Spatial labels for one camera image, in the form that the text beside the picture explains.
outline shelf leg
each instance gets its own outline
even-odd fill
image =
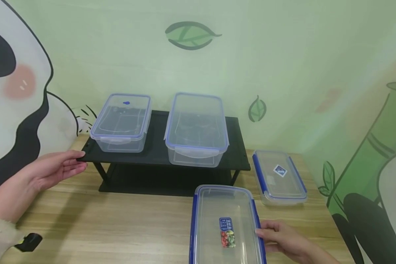
[[[107,176],[106,171],[104,170],[103,166],[101,165],[101,163],[99,162],[94,162],[93,165],[95,166],[95,168],[98,170],[98,173],[100,174],[101,178],[103,179],[103,181],[107,184],[107,186],[109,186],[110,183],[110,179]]]
[[[233,174],[232,180],[230,181],[230,185],[233,186],[235,184],[236,179],[238,178],[240,170],[235,170]]]

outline blue lid rim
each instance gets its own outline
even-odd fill
[[[254,219],[255,219],[255,224],[258,229],[261,228],[261,223],[260,223],[260,217],[258,216],[257,212],[257,206],[255,205],[255,200],[252,199],[252,208],[253,208],[253,213],[254,213]],[[265,245],[264,245],[264,240],[260,237],[258,237],[258,242],[261,250],[261,260],[263,264],[267,264],[267,259],[265,258]]]
[[[150,111],[150,103],[151,103],[151,97],[150,97],[149,95],[140,95],[140,94],[131,94],[131,93],[113,93],[113,94],[111,94],[111,95],[107,98],[106,102],[104,103],[103,108],[102,108],[101,111],[100,111],[100,114],[99,114],[98,117],[95,119],[95,122],[94,122],[94,124],[93,124],[93,126],[92,126],[92,128],[91,128],[91,135],[92,135],[93,137],[107,137],[107,136],[108,136],[108,137],[111,137],[111,138],[129,138],[129,139],[138,139],[138,138],[142,137],[143,134],[144,134],[144,131],[143,131],[143,130],[144,130],[145,118],[144,118],[144,120],[142,121],[141,131],[139,132],[139,134],[136,134],[136,135],[132,135],[132,136],[120,136],[120,135],[104,135],[104,134],[94,134],[94,133],[92,133],[93,131],[95,131],[96,126],[98,126],[97,120],[101,120],[101,118],[103,117],[103,114],[104,114],[104,112],[105,112],[105,111],[103,111],[103,109],[106,108],[106,106],[107,106],[107,104],[109,103],[110,99],[111,99],[113,96],[116,96],[116,95],[134,96],[134,97],[146,97],[146,98],[148,98],[148,105],[147,105],[146,111],[145,111],[145,117],[147,117],[148,111]]]
[[[284,155],[287,156],[288,160],[292,164],[293,170],[295,171],[296,175],[298,176],[298,179],[299,179],[299,182],[301,183],[301,186],[303,187],[303,189],[305,191],[305,197],[302,197],[302,198],[284,198],[284,197],[275,197],[275,196],[271,195],[270,192],[268,191],[267,183],[265,182],[264,174],[262,172],[262,169],[261,169],[261,166],[260,166],[260,162],[259,162],[259,159],[258,159],[258,155],[257,155],[257,150],[256,150],[256,151],[254,151],[254,154],[253,154],[253,161],[254,161],[254,167],[255,167],[256,173],[257,173],[257,178],[258,178],[258,181],[260,183],[261,190],[262,190],[263,194],[266,191],[268,193],[268,195],[270,195],[271,198],[282,199],[282,200],[302,200],[302,199],[305,199],[307,197],[307,195],[306,195],[307,194],[307,189],[306,189],[306,187],[304,185],[304,182],[301,179],[301,175],[299,174],[298,170],[296,169],[295,163],[293,163],[293,161],[292,161],[292,158],[287,153],[284,153],[284,152],[278,152],[278,151],[266,151],[266,152],[281,153],[281,154],[284,154]]]
[[[200,97],[215,98],[215,99],[217,99],[218,101],[220,101],[220,105],[222,106],[222,114],[223,114],[223,117],[224,117],[224,122],[223,122],[223,124],[224,124],[224,126],[225,126],[225,133],[224,133],[224,134],[225,134],[225,139],[226,139],[226,141],[225,141],[225,146],[224,146],[223,148],[216,148],[216,147],[193,147],[193,146],[189,146],[189,145],[171,144],[171,143],[170,143],[170,140],[169,140],[168,138],[166,138],[166,145],[167,145],[167,147],[170,147],[171,149],[174,149],[175,147],[184,147],[184,148],[196,149],[196,150],[220,150],[220,151],[225,152],[225,151],[228,149],[228,147],[229,147],[229,135],[228,135],[228,133],[227,133],[226,116],[225,116],[225,113],[224,113],[224,108],[223,108],[223,101],[222,101],[222,99],[221,99],[220,97],[218,97],[218,96],[215,96],[215,95],[205,95],[205,94],[192,93],[192,92],[177,92],[177,93],[175,94],[175,96],[174,96],[173,105],[172,105],[172,108],[170,109],[170,113],[173,113],[173,111],[174,111],[174,106],[176,105],[176,98],[177,98],[179,95],[193,95],[193,96],[200,96]],[[170,134],[172,118],[173,118],[173,116],[170,115],[170,120],[168,120],[168,123],[167,123],[168,128],[167,128],[167,131],[166,131],[166,135],[169,135],[169,134]]]
[[[254,197],[252,193],[245,188],[234,187],[234,186],[224,186],[224,185],[201,185],[195,189],[195,195],[192,203],[192,219],[191,219],[191,231],[190,231],[190,242],[189,242],[189,264],[194,264],[195,260],[195,234],[197,230],[196,226],[196,216],[198,213],[198,200],[199,200],[199,192],[204,188],[218,188],[218,189],[227,189],[227,190],[235,190],[235,191],[243,191],[248,194],[251,202],[252,214],[256,224],[256,228],[261,228],[260,218],[258,216],[257,207],[255,204]],[[267,264],[267,259],[265,258],[265,246],[264,240],[262,238],[258,238],[258,245],[260,248],[260,258],[262,260],[262,264]]]
[[[189,239],[189,264],[194,264],[195,258],[195,218],[197,214],[198,194],[194,195],[192,202],[192,217],[191,217],[191,230]]]

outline left hand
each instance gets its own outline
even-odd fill
[[[26,165],[18,173],[28,177],[29,183],[36,191],[44,191],[84,172],[87,163],[76,160],[84,155],[84,151],[76,150],[46,154]]]

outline plastic food container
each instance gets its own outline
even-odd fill
[[[170,163],[217,167],[229,146],[222,100],[178,92],[164,136]]]
[[[148,95],[114,93],[95,121],[91,138],[105,152],[139,153],[144,148],[150,117]]]
[[[307,200],[307,189],[289,155],[256,150],[253,161],[263,204],[295,205]]]
[[[253,196],[247,189],[201,185],[192,206],[189,264],[266,264]]]

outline panda painting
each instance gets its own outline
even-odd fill
[[[72,110],[47,91],[52,78],[39,39],[0,0],[0,185],[38,156],[67,150],[78,134]]]

